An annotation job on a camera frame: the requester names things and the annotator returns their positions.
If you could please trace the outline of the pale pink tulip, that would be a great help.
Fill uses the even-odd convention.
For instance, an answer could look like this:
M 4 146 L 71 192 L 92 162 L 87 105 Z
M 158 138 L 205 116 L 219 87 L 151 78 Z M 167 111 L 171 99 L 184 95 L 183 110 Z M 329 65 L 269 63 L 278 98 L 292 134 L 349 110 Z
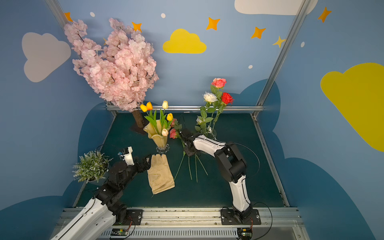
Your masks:
M 162 136 L 167 137 L 169 135 L 169 131 L 167 129 L 162 130 Z

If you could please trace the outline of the white tulip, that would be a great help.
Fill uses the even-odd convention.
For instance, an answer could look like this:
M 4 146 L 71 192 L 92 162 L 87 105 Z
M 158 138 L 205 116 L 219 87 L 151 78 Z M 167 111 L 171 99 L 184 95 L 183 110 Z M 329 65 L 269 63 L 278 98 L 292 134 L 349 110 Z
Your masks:
M 163 101 L 162 108 L 160 109 L 160 122 L 162 130 L 165 129 L 166 126 L 166 114 L 165 110 L 168 108 L 169 104 L 167 101 Z

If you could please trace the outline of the orange yellow tulip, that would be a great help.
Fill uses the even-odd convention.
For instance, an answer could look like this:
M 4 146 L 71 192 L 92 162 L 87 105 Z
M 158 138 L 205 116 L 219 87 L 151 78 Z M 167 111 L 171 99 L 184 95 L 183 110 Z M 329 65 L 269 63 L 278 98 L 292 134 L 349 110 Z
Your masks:
M 157 126 L 157 117 L 156 111 L 153 113 L 153 105 L 151 102 L 147 102 L 145 105 L 141 104 L 140 109 L 142 112 L 147 113 L 145 118 L 149 121 L 149 123 L 153 126 L 155 133 L 159 134 L 158 126 Z

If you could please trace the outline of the red rose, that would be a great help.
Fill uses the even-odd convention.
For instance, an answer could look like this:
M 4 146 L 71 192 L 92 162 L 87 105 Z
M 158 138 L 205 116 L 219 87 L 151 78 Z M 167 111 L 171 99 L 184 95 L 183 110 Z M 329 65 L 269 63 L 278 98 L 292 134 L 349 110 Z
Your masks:
M 233 103 L 234 99 L 229 93 L 225 93 L 222 91 L 216 92 L 217 101 L 213 103 L 213 113 L 212 113 L 212 124 L 211 129 L 215 129 L 215 125 L 219 119 L 220 114 L 224 111 L 224 109 L 227 107 L 227 105 L 230 105 Z

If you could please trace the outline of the pink rose with stem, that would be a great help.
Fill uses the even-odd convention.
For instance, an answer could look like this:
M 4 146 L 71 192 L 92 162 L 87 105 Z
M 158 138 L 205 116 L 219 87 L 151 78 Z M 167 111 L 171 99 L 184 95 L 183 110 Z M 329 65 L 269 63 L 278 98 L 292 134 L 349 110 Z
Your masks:
M 211 83 L 211 86 L 210 86 L 211 92 L 210 93 L 216 94 L 217 91 L 223 92 L 223 88 L 225 87 L 226 83 L 227 83 L 226 79 L 215 78 L 213 80 L 213 82 Z

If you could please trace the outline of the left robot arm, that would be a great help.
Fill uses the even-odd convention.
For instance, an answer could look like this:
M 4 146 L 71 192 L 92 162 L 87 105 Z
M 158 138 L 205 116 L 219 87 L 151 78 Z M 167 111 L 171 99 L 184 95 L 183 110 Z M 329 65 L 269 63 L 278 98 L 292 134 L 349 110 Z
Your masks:
M 141 160 L 125 155 L 113 165 L 106 182 L 86 206 L 56 235 L 53 240 L 96 240 L 104 231 L 128 219 L 127 206 L 120 202 L 126 185 L 138 173 L 151 168 L 151 155 Z

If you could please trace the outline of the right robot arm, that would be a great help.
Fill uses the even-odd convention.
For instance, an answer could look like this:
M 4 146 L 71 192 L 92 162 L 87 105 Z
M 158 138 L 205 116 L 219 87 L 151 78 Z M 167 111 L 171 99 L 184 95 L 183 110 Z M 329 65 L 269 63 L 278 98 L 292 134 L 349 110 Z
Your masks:
M 246 187 L 247 162 L 234 143 L 222 143 L 207 138 L 199 133 L 191 133 L 188 129 L 179 131 L 184 152 L 191 157 L 198 152 L 204 152 L 217 161 L 222 177 L 229 182 L 233 196 L 233 211 L 240 222 L 246 220 L 252 205 Z

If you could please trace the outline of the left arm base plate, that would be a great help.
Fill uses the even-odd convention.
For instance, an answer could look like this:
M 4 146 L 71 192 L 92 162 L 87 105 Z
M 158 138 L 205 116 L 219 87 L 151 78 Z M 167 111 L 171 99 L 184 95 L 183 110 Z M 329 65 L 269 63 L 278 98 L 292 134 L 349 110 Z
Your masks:
M 119 225 L 129 225 L 133 221 L 135 225 L 139 226 L 142 222 L 143 213 L 144 210 L 142 209 L 127 209 L 125 218 L 119 222 Z

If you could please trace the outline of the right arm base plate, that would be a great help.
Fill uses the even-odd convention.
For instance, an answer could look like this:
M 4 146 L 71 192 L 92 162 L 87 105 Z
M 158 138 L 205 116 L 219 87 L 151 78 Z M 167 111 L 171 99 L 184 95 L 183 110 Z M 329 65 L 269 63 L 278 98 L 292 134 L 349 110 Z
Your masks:
M 260 213 L 257 209 L 252 209 L 251 213 L 242 218 L 239 214 L 235 213 L 233 209 L 222 208 L 220 210 L 220 219 L 222 225 L 261 225 L 262 220 Z

